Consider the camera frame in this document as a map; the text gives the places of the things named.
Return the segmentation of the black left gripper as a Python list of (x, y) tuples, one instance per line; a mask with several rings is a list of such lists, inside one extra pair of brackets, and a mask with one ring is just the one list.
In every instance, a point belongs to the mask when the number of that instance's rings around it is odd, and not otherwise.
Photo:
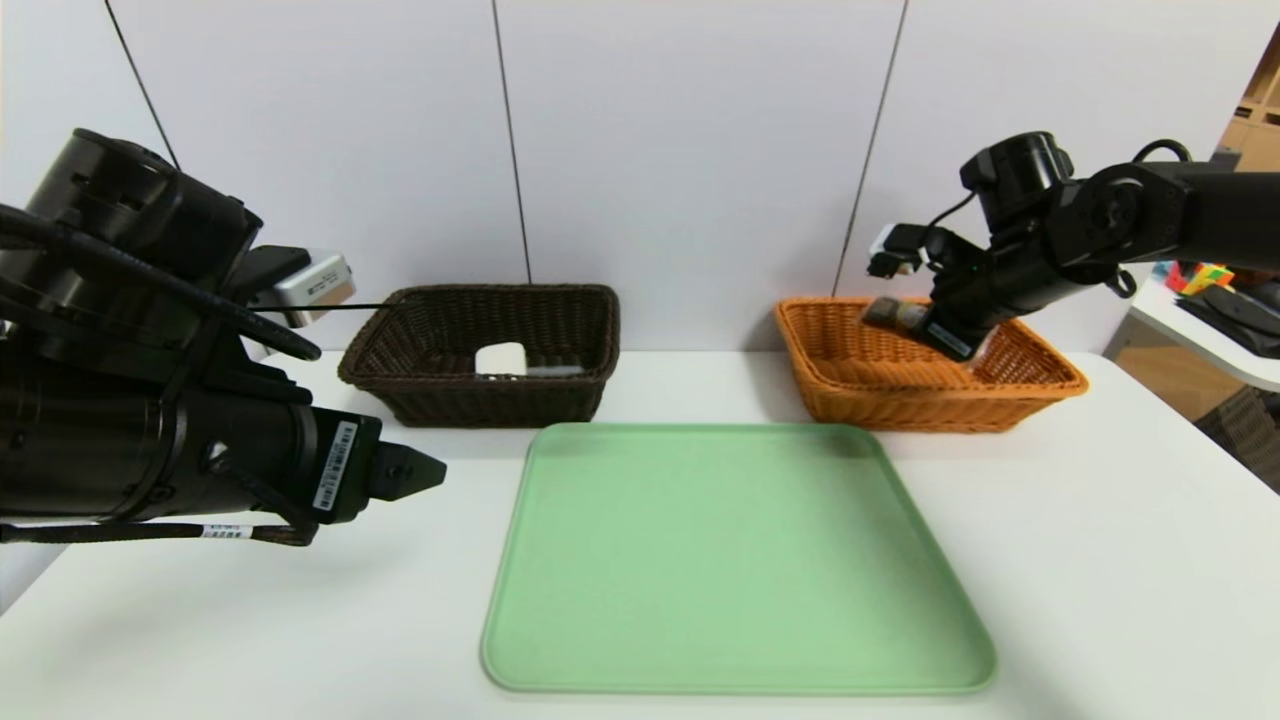
[(378, 419), (319, 407), (301, 388), (266, 397), (201, 392), (196, 511), (330, 525), (355, 520), (370, 498), (394, 502), (444, 483), (445, 462), (381, 442), (380, 433)]

